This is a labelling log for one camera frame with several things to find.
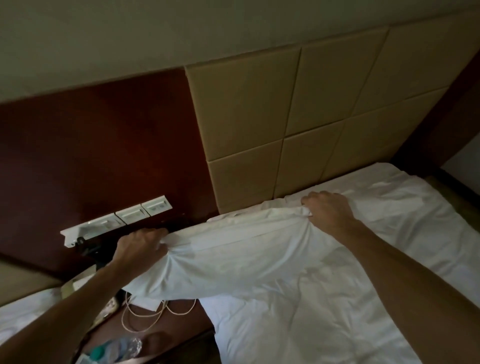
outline bed sheet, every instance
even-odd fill
[[[321,190],[352,197],[354,213],[377,235],[480,306],[480,235],[424,180],[387,163],[214,219],[300,206]],[[200,301],[223,363],[420,363],[340,245],[295,277]]]

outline person's left hand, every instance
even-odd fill
[[[168,248],[160,239],[168,235],[167,229],[140,229],[122,236],[109,266],[121,272],[125,284],[146,272],[167,254]]]

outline person's left arm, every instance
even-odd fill
[[[142,229],[120,238],[105,268],[0,346],[0,363],[67,363],[107,302],[167,253],[159,244],[167,234]]]

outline forearm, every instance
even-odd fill
[[[480,363],[480,310],[473,303],[360,222],[335,238],[358,259],[424,363]]]
[[[115,265],[50,308],[0,346],[0,363],[67,363],[93,320],[128,282]]]

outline padded headboard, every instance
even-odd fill
[[[220,213],[387,161],[480,48],[480,11],[186,67]]]

